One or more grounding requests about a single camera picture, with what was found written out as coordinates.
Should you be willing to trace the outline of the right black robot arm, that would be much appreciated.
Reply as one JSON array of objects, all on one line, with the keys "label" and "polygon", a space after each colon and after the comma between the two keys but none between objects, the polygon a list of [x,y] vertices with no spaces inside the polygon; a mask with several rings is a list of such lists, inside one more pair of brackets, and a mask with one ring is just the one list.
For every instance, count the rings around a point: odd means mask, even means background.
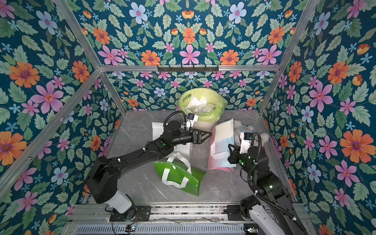
[{"label": "right black robot arm", "polygon": [[228,162],[238,164],[247,174],[252,195],[241,200],[242,217],[255,222],[267,235],[306,235],[289,192],[269,167],[260,133],[242,132],[240,145],[229,145]]}]

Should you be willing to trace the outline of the pink blue gradient paper bag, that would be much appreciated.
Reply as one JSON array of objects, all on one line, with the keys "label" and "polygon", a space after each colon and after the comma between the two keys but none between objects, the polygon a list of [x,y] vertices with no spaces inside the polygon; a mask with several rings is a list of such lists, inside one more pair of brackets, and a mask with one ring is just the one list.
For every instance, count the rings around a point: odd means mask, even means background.
[{"label": "pink blue gradient paper bag", "polygon": [[235,171],[237,165],[228,161],[230,157],[229,145],[235,144],[234,136],[233,119],[222,122],[212,129],[208,170]]}]

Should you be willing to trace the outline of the green white paper bag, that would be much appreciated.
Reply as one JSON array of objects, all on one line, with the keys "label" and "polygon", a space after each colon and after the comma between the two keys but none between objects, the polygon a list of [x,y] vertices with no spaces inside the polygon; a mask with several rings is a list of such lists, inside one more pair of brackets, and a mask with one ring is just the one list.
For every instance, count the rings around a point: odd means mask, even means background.
[{"label": "green white paper bag", "polygon": [[179,152],[171,153],[166,161],[154,162],[154,166],[163,184],[194,196],[199,195],[206,172],[193,167]]}]

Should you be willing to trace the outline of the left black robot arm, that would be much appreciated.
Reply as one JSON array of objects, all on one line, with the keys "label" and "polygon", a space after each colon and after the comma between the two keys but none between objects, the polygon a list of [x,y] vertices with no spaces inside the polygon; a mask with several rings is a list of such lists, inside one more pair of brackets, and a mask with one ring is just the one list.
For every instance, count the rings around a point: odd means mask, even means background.
[{"label": "left black robot arm", "polygon": [[[183,122],[172,120],[176,114],[183,116]],[[127,214],[134,206],[131,198],[118,189],[118,179],[129,171],[148,162],[156,162],[162,170],[161,181],[178,189],[199,188],[203,174],[191,166],[189,160],[174,149],[179,145],[204,143],[212,136],[209,131],[195,129],[198,117],[186,115],[183,111],[170,114],[163,123],[163,132],[155,140],[149,141],[141,149],[113,157],[98,158],[91,165],[85,185],[94,201],[107,204],[120,214]]]}]

